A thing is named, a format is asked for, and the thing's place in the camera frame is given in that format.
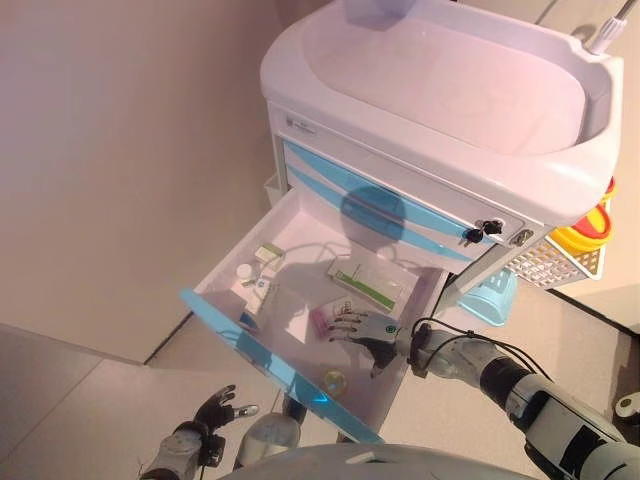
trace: small bottle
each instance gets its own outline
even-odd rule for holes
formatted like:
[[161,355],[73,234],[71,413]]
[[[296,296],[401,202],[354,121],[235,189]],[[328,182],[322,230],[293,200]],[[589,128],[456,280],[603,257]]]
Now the small bottle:
[[250,263],[242,263],[236,268],[236,275],[243,287],[248,287],[258,280],[258,271]]

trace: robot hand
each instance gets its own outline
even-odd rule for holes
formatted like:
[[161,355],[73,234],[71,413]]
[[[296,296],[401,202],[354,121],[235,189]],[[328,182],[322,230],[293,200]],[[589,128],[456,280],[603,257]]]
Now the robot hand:
[[398,324],[375,312],[345,313],[329,325],[330,342],[341,340],[365,347],[373,356],[371,378],[378,376],[396,357]]
[[258,413],[257,405],[233,408],[235,385],[214,393],[196,412],[193,420],[178,425],[160,444],[160,450],[140,479],[190,480],[198,466],[217,467],[224,453],[225,439],[214,432],[240,417]]

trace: drawer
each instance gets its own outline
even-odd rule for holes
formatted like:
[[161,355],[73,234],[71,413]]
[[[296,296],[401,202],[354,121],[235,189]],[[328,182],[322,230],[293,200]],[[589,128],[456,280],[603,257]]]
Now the drawer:
[[[396,358],[381,375],[371,378],[373,361],[368,351],[352,343],[319,339],[309,312],[350,295],[367,310],[385,313],[328,276],[329,267],[339,256],[369,265],[401,286],[396,304],[388,313],[399,326],[410,326],[431,313],[447,272],[407,265],[401,257],[387,260],[375,255],[352,240],[351,229],[355,226],[351,222],[316,196],[293,189],[195,291],[185,290],[181,296],[228,345],[288,395],[352,438],[380,442],[377,432],[400,386],[406,362]],[[258,332],[241,326],[251,287],[243,287],[235,271],[238,265],[252,261],[254,252],[264,243],[276,245],[285,255],[277,272],[263,272],[271,289],[257,314],[261,325]],[[340,370],[347,379],[347,388],[337,399],[329,397],[322,387],[324,375],[331,369]]]
[[500,220],[503,233],[493,236],[497,243],[511,246],[511,239],[523,228],[537,231],[542,227],[539,222],[520,216],[490,199],[463,190],[273,104],[269,105],[269,119],[274,135],[394,190],[466,228],[476,228],[478,222],[485,220]]
[[480,243],[469,243],[467,225],[450,219],[379,183],[349,171],[326,158],[285,141],[287,181],[306,189],[360,223],[380,231],[371,223],[385,222],[395,228],[390,236],[417,247],[420,260],[460,273],[496,243],[485,235]]

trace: white plastic basket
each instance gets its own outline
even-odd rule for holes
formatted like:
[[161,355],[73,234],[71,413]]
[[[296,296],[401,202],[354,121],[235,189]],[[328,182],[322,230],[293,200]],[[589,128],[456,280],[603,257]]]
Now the white plastic basket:
[[551,238],[545,237],[507,264],[516,275],[549,289],[567,283],[602,277],[606,246],[572,256]]

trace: drawer lock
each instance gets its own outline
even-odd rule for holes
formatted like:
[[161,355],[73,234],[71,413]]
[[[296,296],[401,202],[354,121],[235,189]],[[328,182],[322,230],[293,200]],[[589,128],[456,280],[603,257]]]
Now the drawer lock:
[[484,238],[484,235],[500,235],[502,233],[503,223],[500,220],[486,220],[478,222],[481,228],[473,228],[467,230],[464,234],[466,243],[464,246],[468,246],[470,243],[480,243]]

